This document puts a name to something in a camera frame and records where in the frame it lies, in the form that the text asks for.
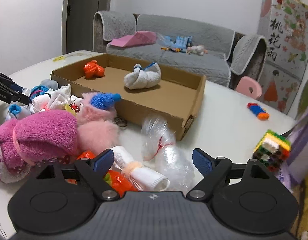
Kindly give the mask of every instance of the lego block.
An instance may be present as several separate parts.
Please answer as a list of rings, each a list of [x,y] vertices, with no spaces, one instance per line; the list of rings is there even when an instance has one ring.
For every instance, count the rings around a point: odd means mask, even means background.
[[[253,158],[260,160],[270,171],[277,171],[289,153],[290,142],[272,130],[267,130],[255,147]]]
[[[257,103],[248,103],[247,108],[249,108],[254,115],[260,120],[268,120],[269,114]]]

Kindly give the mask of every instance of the cardboard tray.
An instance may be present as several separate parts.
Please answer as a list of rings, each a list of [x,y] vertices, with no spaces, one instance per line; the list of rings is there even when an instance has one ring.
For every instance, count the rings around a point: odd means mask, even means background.
[[[91,60],[97,60],[105,68],[105,77],[85,78],[83,67]],[[123,79],[137,63],[145,67],[151,62],[101,54],[53,70],[51,79],[60,86],[70,84],[72,94],[77,97],[95,91],[119,93],[122,100],[115,104],[118,116],[142,125],[147,116],[161,115],[175,131],[176,139],[181,140],[201,107],[206,77],[160,64],[162,80],[158,85],[129,90],[124,87]]]

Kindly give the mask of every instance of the pink fuzzy fabric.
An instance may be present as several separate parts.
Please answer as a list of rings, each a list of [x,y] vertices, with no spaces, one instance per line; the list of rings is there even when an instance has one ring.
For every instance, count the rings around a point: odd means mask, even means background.
[[[96,107],[90,104],[90,101],[93,96],[98,94],[97,92],[93,93],[84,93],[83,96],[83,108],[76,114],[78,125],[85,124],[90,121],[99,121],[99,120],[113,120],[116,117],[116,110],[114,107],[111,107],[108,111],[97,109]]]
[[[78,146],[82,152],[98,155],[118,145],[118,127],[110,121],[92,121],[78,127]]]
[[[76,118],[64,110],[44,111],[0,126],[2,161],[8,169],[25,163],[13,144],[13,129],[21,152],[34,163],[78,154]]]

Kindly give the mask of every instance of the white plastic bag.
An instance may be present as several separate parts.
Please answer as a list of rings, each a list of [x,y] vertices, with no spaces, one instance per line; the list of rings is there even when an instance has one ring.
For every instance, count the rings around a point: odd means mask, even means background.
[[[161,118],[147,118],[142,126],[144,139],[142,157],[144,164],[166,176],[169,191],[186,194],[193,187],[194,168],[176,146],[174,133]]]

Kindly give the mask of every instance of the orange plastic bag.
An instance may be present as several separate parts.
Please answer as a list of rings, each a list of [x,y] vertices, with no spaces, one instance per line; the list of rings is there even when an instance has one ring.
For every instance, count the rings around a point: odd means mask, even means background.
[[[111,177],[112,188],[115,189],[121,197],[126,191],[138,191],[133,184],[118,171],[109,170],[108,173]]]
[[[78,156],[76,159],[81,158],[95,158],[96,155],[92,153],[91,151],[85,151],[80,156]],[[122,197],[123,194],[126,191],[138,191],[130,181],[124,177],[120,172],[118,171],[112,171],[109,170],[108,173],[103,178],[114,190],[116,190],[119,195]],[[67,182],[72,184],[77,184],[75,179],[67,179]]]
[[[83,70],[86,78],[91,78],[93,76],[103,77],[105,72],[105,69],[98,65],[96,60],[88,62]]]

